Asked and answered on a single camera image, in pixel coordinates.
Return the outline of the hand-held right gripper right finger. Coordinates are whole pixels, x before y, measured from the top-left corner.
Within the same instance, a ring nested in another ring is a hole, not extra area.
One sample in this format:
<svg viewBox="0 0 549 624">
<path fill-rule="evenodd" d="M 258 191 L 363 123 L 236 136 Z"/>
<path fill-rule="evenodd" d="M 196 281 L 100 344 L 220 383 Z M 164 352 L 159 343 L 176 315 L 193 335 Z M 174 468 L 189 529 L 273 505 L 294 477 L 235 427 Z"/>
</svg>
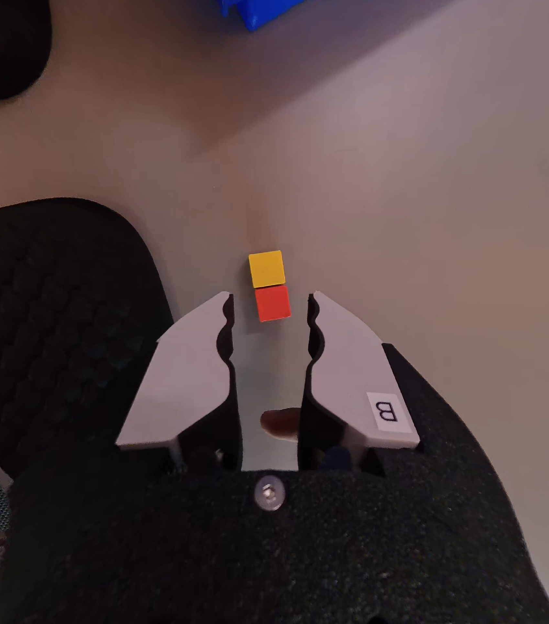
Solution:
<svg viewBox="0 0 549 624">
<path fill-rule="evenodd" d="M 417 432 L 372 329 L 322 292 L 308 297 L 308 352 L 298 431 L 298 469 L 316 471 L 333 448 L 352 468 L 378 462 L 378 449 L 418 450 Z"/>
</svg>

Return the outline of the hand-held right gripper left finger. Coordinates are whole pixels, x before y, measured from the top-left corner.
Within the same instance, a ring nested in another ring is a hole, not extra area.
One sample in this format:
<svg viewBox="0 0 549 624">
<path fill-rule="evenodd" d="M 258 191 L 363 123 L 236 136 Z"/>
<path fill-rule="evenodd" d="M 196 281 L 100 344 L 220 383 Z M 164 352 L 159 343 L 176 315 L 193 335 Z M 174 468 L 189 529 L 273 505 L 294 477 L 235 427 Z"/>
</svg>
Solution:
<svg viewBox="0 0 549 624">
<path fill-rule="evenodd" d="M 166 450 L 176 471 L 200 459 L 215 470 L 241 470 L 234 323 L 233 295 L 220 292 L 161 335 L 115 441 L 118 448 Z"/>
</svg>

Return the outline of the red cube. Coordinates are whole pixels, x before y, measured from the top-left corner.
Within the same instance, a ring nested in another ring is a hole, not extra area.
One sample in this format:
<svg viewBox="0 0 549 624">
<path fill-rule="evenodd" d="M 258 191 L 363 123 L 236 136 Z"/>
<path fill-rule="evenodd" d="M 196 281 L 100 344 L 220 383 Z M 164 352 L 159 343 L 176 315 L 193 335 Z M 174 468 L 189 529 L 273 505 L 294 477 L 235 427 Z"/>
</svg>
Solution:
<svg viewBox="0 0 549 624">
<path fill-rule="evenodd" d="M 291 305 L 285 284 L 256 288 L 255 300 L 261 323 L 291 317 Z"/>
</svg>

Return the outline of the yellow cube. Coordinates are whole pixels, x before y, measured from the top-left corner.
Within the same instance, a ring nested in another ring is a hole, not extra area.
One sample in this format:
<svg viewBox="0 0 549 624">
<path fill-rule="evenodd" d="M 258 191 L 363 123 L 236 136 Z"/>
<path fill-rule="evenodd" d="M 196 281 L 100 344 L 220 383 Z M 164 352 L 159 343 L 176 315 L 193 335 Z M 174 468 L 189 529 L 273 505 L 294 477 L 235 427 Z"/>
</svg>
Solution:
<svg viewBox="0 0 549 624">
<path fill-rule="evenodd" d="M 286 283 L 282 256 L 280 250 L 248 255 L 253 288 L 257 290 Z"/>
</svg>

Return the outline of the blue plastic bin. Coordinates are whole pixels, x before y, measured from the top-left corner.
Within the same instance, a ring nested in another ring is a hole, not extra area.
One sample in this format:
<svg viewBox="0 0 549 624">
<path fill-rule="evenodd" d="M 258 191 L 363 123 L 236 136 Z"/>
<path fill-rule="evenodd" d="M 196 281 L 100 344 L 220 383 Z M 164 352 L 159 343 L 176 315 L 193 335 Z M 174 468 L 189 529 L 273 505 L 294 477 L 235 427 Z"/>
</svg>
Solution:
<svg viewBox="0 0 549 624">
<path fill-rule="evenodd" d="M 304 1 L 217 1 L 217 4 L 224 17 L 228 17 L 230 11 L 236 9 L 248 31 L 254 32 L 303 2 Z"/>
</svg>

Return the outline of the grey desk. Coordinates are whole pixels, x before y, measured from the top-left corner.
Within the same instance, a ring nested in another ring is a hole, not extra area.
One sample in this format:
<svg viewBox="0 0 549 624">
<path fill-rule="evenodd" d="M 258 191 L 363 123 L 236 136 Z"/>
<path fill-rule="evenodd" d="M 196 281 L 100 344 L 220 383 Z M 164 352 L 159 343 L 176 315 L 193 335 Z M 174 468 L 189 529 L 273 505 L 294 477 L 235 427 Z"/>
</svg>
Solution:
<svg viewBox="0 0 549 624">
<path fill-rule="evenodd" d="M 83 197 L 145 240 L 174 318 L 235 297 L 243 468 L 299 406 L 308 295 L 354 313 L 491 460 L 549 595 L 549 1 L 305 1 L 250 33 L 216 1 L 51 1 L 0 102 L 0 207 Z M 261 323 L 248 255 L 280 250 Z"/>
</svg>

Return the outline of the person's right hand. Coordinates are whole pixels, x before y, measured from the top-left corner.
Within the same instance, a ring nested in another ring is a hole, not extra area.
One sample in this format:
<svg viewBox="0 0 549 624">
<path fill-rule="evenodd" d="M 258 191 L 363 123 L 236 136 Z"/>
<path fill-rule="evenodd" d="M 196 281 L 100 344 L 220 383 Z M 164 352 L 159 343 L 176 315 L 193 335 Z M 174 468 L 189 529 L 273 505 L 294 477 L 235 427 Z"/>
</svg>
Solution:
<svg viewBox="0 0 549 624">
<path fill-rule="evenodd" d="M 297 441 L 300 428 L 301 408 L 285 408 L 264 411 L 260 425 L 265 433 L 285 441 Z"/>
</svg>

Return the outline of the black textured mat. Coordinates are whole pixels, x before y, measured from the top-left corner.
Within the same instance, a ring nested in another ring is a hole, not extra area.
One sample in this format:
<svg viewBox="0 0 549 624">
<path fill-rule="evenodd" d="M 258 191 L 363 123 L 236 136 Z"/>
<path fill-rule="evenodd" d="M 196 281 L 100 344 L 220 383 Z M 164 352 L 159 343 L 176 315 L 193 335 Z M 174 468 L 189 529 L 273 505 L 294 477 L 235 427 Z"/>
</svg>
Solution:
<svg viewBox="0 0 549 624">
<path fill-rule="evenodd" d="M 94 422 L 173 319 L 159 272 L 120 214 L 78 198 L 0 208 L 0 469 L 17 478 Z"/>
</svg>

